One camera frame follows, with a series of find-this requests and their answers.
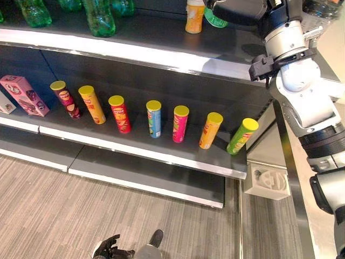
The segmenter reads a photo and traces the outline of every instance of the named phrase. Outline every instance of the white box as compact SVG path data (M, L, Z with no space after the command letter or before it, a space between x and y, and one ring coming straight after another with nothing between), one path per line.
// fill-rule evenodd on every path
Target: white box
M287 180L287 172L269 166L250 163L244 192L273 200L281 200L291 195Z
M16 109L13 103L0 92L0 112L10 114Z

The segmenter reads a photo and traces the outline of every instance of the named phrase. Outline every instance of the blue chip can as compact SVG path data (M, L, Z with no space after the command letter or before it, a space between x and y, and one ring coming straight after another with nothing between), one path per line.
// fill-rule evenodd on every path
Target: blue chip can
M149 132L150 136L155 139L161 136L161 107L161 103L156 100L146 103Z

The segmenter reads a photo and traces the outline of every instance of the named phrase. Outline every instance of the green bottle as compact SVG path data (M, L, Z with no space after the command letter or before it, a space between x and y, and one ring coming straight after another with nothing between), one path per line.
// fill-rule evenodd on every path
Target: green bottle
M116 27L110 12L109 0L82 0L82 2L92 35L96 37L114 35Z
M0 23L2 23L4 21L4 17L2 16L2 13L0 11Z
M16 0L16 2L30 27L45 27L52 23L52 18L43 0Z
M205 8L204 16L205 16L206 20L212 26L217 27L217 28L224 28L224 27L227 27L227 25L229 24L227 21L222 20L222 19L218 18L217 16L215 16L213 14L212 10L209 8Z
M134 14L133 0L111 0L111 7L115 11L115 15L119 17L133 16Z
M77 12L81 10L81 0L59 0L61 8L65 12Z

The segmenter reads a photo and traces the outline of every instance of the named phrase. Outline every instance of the bottom shelf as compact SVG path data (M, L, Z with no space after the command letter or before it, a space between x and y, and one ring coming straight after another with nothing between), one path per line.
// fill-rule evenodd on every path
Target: bottom shelf
M0 154L71 174L223 208L225 177L0 126Z
M84 146L69 173L216 208L224 206L225 177Z
M0 126L0 154L67 172L83 145Z

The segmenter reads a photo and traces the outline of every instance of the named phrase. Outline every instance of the chip can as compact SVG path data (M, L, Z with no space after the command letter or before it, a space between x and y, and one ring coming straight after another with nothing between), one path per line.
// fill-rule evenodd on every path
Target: chip can
M199 141L199 147L202 149L209 149L211 147L222 122L223 116L217 112L210 112L207 115L207 120Z
M259 124L256 120L245 118L227 145L226 151L231 155L236 155L258 128Z
M184 105L178 105L174 109L174 128L172 129L172 140L181 143L184 139L189 109Z
M72 119L79 119L81 116L80 110L75 104L71 93L67 89L66 83L61 80L52 82L50 89L53 90L70 117Z
M129 133L131 127L124 98L122 96L111 96L108 102L112 108L120 133Z
M93 121L96 124L103 124L106 122L103 110L97 99L94 88L91 85L84 85L78 89L88 111L91 114Z
M161 103L156 100L146 103L149 132L150 136L155 139L161 136L161 107Z

